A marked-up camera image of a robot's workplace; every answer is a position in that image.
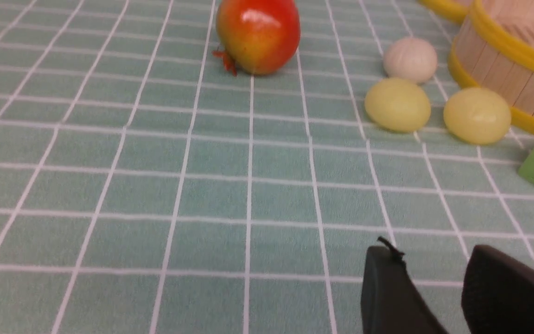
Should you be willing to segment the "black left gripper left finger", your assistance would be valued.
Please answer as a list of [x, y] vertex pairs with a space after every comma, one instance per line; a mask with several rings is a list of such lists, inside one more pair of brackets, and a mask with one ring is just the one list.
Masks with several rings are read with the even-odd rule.
[[369, 246], [362, 281], [365, 334], [446, 334], [409, 277], [403, 252], [384, 237]]

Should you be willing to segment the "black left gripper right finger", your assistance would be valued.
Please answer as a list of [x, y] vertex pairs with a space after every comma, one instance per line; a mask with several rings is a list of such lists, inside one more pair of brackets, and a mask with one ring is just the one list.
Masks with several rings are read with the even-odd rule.
[[461, 307], [473, 334], [534, 334], [534, 269], [494, 247], [475, 245]]

